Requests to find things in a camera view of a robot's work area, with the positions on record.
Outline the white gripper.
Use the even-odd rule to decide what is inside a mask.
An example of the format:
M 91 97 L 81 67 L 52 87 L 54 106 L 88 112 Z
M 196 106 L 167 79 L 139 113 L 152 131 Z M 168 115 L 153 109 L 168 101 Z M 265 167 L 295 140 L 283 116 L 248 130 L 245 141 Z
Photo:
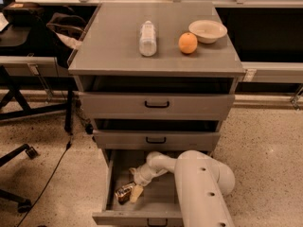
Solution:
M 138 184 L 133 187 L 130 196 L 130 202 L 136 203 L 140 195 L 143 193 L 143 186 L 147 186 L 152 179 L 156 177 L 156 170 L 145 164 L 138 168 L 130 168 L 129 171 L 134 176 L 134 182 Z

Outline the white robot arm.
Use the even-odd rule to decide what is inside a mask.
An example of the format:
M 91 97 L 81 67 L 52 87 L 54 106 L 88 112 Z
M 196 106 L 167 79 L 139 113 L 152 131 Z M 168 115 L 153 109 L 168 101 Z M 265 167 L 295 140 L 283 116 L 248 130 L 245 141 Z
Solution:
M 170 172 L 174 175 L 184 227 L 235 227 L 223 198 L 235 187 L 229 166 L 196 150 L 185 151 L 177 158 L 153 151 L 143 165 L 131 167 L 130 172 L 135 182 L 132 202 L 153 178 Z

